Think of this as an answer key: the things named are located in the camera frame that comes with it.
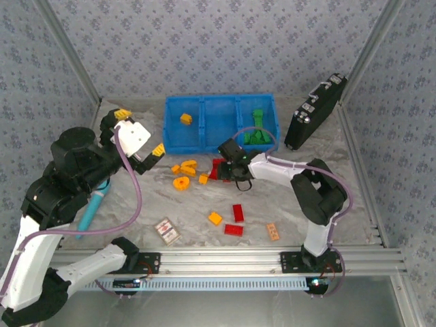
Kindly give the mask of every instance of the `blue marker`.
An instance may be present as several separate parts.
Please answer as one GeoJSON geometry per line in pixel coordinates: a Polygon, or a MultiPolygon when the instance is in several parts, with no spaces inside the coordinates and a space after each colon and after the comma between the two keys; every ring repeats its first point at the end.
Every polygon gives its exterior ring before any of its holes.
{"type": "MultiPolygon", "coordinates": [[[[82,219],[80,220],[79,226],[77,227],[78,231],[88,230],[94,216],[102,203],[104,196],[108,193],[110,189],[110,181],[107,180],[103,182],[93,193],[91,200],[88,203],[88,208],[84,212],[82,219]]],[[[76,235],[76,238],[80,240],[82,235],[76,235]]]]}

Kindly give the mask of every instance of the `wall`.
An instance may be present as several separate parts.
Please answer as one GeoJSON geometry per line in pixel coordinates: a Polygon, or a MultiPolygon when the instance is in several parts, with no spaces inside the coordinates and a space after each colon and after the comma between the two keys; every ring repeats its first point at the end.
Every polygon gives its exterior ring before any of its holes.
{"type": "Polygon", "coordinates": [[[307,94],[350,71],[385,2],[51,1],[104,97],[307,94]]]}
{"type": "Polygon", "coordinates": [[[51,158],[50,145],[94,106],[42,17],[27,0],[0,2],[0,271],[16,240],[27,187],[51,158]]]}
{"type": "Polygon", "coordinates": [[[392,247],[436,326],[436,4],[406,0],[348,112],[392,247]]]}

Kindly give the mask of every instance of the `blue bin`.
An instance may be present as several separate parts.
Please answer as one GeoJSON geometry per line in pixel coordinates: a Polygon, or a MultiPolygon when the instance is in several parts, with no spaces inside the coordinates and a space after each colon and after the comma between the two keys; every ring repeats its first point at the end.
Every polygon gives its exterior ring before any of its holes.
{"type": "MultiPolygon", "coordinates": [[[[272,94],[167,97],[162,133],[166,152],[174,155],[218,153],[221,143],[242,128],[254,126],[255,109],[264,111],[264,128],[279,140],[279,120],[272,94]],[[191,125],[180,122],[183,113],[192,116],[191,125]]],[[[272,140],[270,144],[244,145],[243,134],[237,142],[247,151],[266,151],[273,145],[272,140]]]]}

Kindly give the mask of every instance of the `gray marble surface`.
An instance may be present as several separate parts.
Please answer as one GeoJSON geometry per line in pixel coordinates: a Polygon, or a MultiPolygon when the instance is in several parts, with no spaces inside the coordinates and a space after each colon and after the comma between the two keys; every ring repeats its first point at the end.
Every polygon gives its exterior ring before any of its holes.
{"type": "MultiPolygon", "coordinates": [[[[283,144],[292,113],[305,99],[297,97],[276,97],[279,122],[281,125],[280,147],[275,157],[292,161],[323,159],[330,169],[344,178],[354,193],[353,211],[337,226],[334,242],[341,245],[367,245],[374,243],[370,221],[362,203],[341,129],[335,113],[295,152],[283,144]]],[[[151,133],[151,138],[140,151],[147,155],[161,142],[161,129],[164,117],[164,99],[118,99],[103,101],[95,124],[118,105],[134,111],[134,118],[140,121],[151,133]]],[[[86,236],[81,240],[66,237],[64,249],[104,247],[113,238],[125,236],[139,248],[164,247],[165,243],[156,233],[154,225],[168,217],[181,233],[181,238],[172,247],[181,246],[277,246],[301,245],[307,231],[307,219],[300,210],[292,189],[272,184],[268,181],[254,181],[248,192],[237,190],[234,183],[209,181],[201,185],[198,178],[191,178],[190,188],[177,191],[172,186],[175,176],[171,171],[174,164],[186,159],[198,162],[198,174],[209,172],[212,158],[216,155],[166,155],[150,172],[138,176],[142,189],[142,211],[138,220],[118,234],[86,236]],[[245,222],[243,237],[228,236],[223,233],[224,224],[233,222],[232,205],[242,204],[245,222]],[[215,227],[208,215],[216,211],[223,217],[223,223],[215,227]],[[272,242],[266,231],[267,223],[275,223],[280,240],[272,242]]],[[[91,225],[92,230],[109,228],[127,221],[136,207],[134,187],[128,173],[120,170],[111,178],[112,189],[105,197],[91,225]]],[[[75,229],[83,210],[72,224],[75,229]]]]}

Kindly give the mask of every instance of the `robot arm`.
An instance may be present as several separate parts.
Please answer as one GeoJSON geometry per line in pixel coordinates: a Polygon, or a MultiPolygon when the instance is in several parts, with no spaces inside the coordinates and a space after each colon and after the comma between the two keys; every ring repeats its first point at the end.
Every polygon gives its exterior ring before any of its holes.
{"type": "Polygon", "coordinates": [[[328,235],[332,218],[342,209],[347,194],[332,178],[302,166],[316,167],[331,172],[320,159],[310,163],[297,163],[277,158],[267,158],[265,153],[246,153],[233,140],[229,139],[219,147],[219,152],[227,162],[217,169],[218,179],[236,181],[264,179],[291,187],[298,203],[309,220],[306,239],[302,246],[302,256],[307,266],[316,269],[328,253],[328,235]]]}
{"type": "Polygon", "coordinates": [[[48,265],[62,235],[48,234],[32,238],[12,267],[18,247],[27,236],[41,230],[66,230],[77,211],[87,204],[91,192],[123,167],[114,145],[115,128],[119,129],[123,152],[139,174],[150,170],[164,156],[162,145],[143,161],[136,155],[150,133],[130,115],[126,110],[109,112],[100,125],[100,144],[96,143],[94,132],[84,127],[63,132],[52,144],[53,161],[26,193],[18,239],[0,279],[1,305],[5,308],[2,320],[8,326],[47,320],[82,286],[136,264],[138,248],[120,238],[81,262],[53,270],[48,265]],[[12,277],[7,279],[11,269],[12,277]]]}

